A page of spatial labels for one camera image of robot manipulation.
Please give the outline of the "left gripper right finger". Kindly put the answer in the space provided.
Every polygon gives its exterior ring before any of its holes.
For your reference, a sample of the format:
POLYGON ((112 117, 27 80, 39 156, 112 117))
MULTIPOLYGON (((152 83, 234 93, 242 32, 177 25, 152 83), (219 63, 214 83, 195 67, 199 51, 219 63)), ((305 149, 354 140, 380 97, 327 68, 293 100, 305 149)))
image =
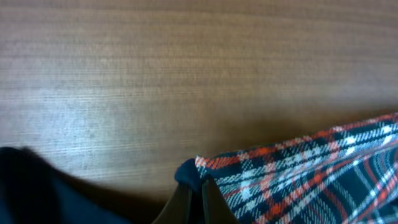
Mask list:
POLYGON ((202 202, 206 224, 239 224, 212 178, 202 185, 202 202))

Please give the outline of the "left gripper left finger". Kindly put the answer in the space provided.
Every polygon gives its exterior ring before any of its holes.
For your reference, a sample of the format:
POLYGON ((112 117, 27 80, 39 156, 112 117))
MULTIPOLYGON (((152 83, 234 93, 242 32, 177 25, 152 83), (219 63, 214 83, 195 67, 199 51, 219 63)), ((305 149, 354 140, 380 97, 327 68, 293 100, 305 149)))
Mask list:
POLYGON ((172 196, 152 224, 187 224, 190 216, 192 189, 178 184, 172 196))

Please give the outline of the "plaid sleeveless shirt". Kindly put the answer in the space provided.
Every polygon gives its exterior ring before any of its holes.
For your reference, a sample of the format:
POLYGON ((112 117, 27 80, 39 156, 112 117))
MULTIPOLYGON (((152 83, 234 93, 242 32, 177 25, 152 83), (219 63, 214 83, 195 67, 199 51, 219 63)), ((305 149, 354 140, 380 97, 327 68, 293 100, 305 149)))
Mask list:
MULTIPOLYGON (((205 223, 208 178, 239 223, 396 223, 397 115, 187 160, 175 180, 192 189, 188 223, 205 223)), ((2 223, 128 221, 29 151, 1 149, 2 223)))

